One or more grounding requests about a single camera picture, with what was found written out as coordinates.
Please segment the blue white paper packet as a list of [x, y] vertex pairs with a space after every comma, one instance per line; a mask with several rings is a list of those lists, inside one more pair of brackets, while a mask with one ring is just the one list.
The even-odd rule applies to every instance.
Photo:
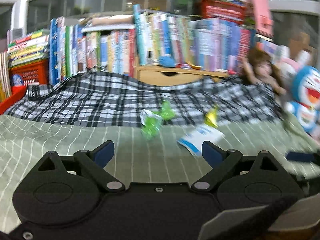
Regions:
[[183, 137], [178, 139], [177, 142], [185, 147], [191, 155], [199, 158], [202, 156], [202, 144], [205, 141], [216, 143], [224, 137], [225, 135], [218, 129], [206, 124], [201, 124], [186, 133]]

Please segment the green candy wrapper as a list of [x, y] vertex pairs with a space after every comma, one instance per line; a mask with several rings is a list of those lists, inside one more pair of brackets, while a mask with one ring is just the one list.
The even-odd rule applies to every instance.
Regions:
[[160, 132], [164, 122], [170, 121], [175, 115], [176, 113], [171, 108], [169, 101], [163, 101], [159, 111], [143, 109], [140, 114], [142, 135], [147, 140], [154, 138]]

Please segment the upright books far left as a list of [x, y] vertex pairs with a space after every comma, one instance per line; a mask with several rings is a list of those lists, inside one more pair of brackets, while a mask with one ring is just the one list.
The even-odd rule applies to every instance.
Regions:
[[0, 61], [0, 78], [1, 78], [1, 102], [4, 102], [7, 98], [11, 96], [11, 84], [9, 76], [9, 67], [8, 67], [8, 57], [6, 52], [1, 53]]

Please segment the row of books centre left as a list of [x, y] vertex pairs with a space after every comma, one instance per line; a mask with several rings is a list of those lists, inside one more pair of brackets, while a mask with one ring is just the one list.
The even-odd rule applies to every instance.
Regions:
[[136, 32], [131, 15], [58, 17], [50, 22], [49, 83], [56, 85], [79, 72], [134, 76]]

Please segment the stack of flat books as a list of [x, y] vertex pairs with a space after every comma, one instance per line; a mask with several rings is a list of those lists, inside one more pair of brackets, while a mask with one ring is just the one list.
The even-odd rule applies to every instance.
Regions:
[[41, 29], [13, 40], [7, 49], [10, 68], [49, 57], [50, 31]]

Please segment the row of books on organizer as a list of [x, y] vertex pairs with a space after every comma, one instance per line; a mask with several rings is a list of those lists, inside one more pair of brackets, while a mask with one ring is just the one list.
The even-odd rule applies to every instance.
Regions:
[[133, 6], [139, 64], [159, 65], [160, 56], [170, 56], [175, 67], [205, 71], [240, 72], [241, 57], [252, 48], [278, 59], [279, 46], [255, 29], [252, 4], [246, 7], [242, 25], [220, 18], [191, 21], [187, 17]]

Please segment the yellow green wrapper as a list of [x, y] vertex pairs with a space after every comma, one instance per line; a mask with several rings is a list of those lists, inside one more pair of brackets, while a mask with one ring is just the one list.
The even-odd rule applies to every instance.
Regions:
[[204, 116], [204, 123], [210, 127], [217, 128], [217, 112], [217, 106], [214, 106], [212, 109], [210, 109], [208, 113]]

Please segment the black white plaid cloth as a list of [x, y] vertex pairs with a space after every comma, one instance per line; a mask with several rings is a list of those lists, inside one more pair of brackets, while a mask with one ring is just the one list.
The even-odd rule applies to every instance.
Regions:
[[218, 82], [203, 77], [185, 85], [161, 87], [106, 72], [79, 74], [55, 86], [29, 86], [6, 114], [51, 124], [141, 127], [142, 111], [159, 112], [165, 103], [175, 113], [170, 125], [201, 124], [212, 108], [217, 108], [221, 124], [273, 121], [281, 115], [269, 85], [246, 85], [238, 76]]

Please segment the green checked tablecloth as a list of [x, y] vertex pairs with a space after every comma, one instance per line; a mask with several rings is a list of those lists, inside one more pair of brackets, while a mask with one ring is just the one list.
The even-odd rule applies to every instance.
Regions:
[[[49, 150], [71, 155], [92, 150], [107, 140], [115, 145], [115, 156], [107, 171], [128, 185], [136, 182], [193, 183], [210, 170], [201, 158], [192, 156], [178, 139], [193, 126], [163, 126], [160, 133], [146, 140], [136, 127], [80, 127], [56, 125], [1, 116], [1, 230], [11, 231], [19, 224], [12, 195], [24, 176]], [[261, 150], [271, 152], [291, 174], [304, 178], [319, 175], [315, 164], [288, 162], [290, 150], [313, 152], [318, 144], [299, 126], [295, 118], [288, 128], [281, 121], [233, 122], [219, 126], [223, 138], [217, 143], [225, 150], [234, 148], [245, 155]]]

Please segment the blue Doraemon plush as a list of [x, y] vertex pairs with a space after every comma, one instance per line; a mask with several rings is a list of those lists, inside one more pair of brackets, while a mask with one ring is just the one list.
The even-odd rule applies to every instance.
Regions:
[[292, 113], [311, 135], [319, 125], [319, 71], [305, 66], [292, 81], [292, 101], [285, 103], [285, 110]]

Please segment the pink white rabbit plush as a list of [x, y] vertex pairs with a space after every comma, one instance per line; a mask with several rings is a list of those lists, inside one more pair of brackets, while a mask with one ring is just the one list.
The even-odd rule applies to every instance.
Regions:
[[294, 59], [291, 59], [289, 47], [279, 46], [278, 59], [281, 81], [285, 88], [289, 88], [297, 72], [309, 62], [311, 55], [308, 51], [301, 50]]

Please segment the red tray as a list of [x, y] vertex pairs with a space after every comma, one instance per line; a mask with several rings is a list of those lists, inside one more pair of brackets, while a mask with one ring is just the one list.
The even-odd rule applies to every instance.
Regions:
[[21, 100], [27, 92], [27, 86], [16, 86], [11, 88], [12, 95], [5, 99], [0, 104], [0, 115], [4, 114], [5, 111], [13, 106], [16, 102]]

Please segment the red crate left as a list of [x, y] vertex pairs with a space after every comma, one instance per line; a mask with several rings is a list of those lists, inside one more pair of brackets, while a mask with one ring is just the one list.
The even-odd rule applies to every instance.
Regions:
[[42, 59], [9, 69], [11, 87], [47, 85], [49, 83], [49, 60]]

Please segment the brown haired doll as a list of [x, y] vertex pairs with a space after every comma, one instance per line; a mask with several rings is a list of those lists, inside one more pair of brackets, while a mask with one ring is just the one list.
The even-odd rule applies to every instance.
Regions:
[[266, 83], [278, 95], [286, 94], [280, 78], [280, 69], [271, 62], [270, 55], [258, 48], [249, 50], [247, 56], [241, 57], [243, 76], [251, 83]]

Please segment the wooden desk organizer drawer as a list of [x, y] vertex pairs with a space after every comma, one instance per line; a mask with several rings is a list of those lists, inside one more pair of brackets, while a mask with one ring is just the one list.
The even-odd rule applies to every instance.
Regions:
[[154, 86], [175, 86], [195, 82], [204, 77], [210, 77], [215, 82], [228, 77], [227, 72], [210, 72], [205, 70], [166, 68], [161, 66], [152, 66], [139, 64], [139, 58], [136, 57], [136, 66], [134, 78], [143, 83]]

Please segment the pink box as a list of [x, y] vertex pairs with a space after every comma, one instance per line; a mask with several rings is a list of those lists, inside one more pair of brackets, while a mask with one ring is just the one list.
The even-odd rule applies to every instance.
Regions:
[[273, 21], [268, 6], [268, 0], [251, 0], [256, 32], [268, 38], [273, 38]]

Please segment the red plastic basket top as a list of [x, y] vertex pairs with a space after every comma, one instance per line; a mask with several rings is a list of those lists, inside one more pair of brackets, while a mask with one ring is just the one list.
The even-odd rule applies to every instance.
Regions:
[[242, 25], [246, 7], [232, 2], [220, 0], [201, 0], [199, 2], [202, 18], [220, 18]]

